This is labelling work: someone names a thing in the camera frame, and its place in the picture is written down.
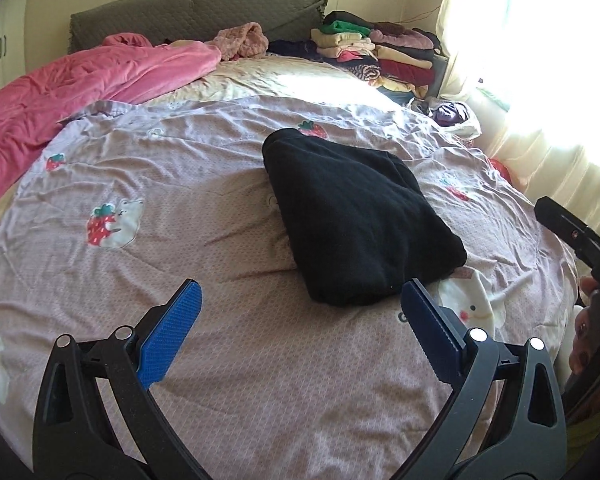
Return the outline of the person's right hand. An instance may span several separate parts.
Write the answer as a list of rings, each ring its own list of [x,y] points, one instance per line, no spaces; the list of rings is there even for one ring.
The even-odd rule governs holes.
[[[581,278],[580,292],[588,298],[588,304],[574,318],[574,335],[568,360],[571,373],[576,376],[580,375],[586,369],[594,353],[594,344],[592,343],[592,336],[594,335],[592,310],[599,288],[600,285],[592,276]]]

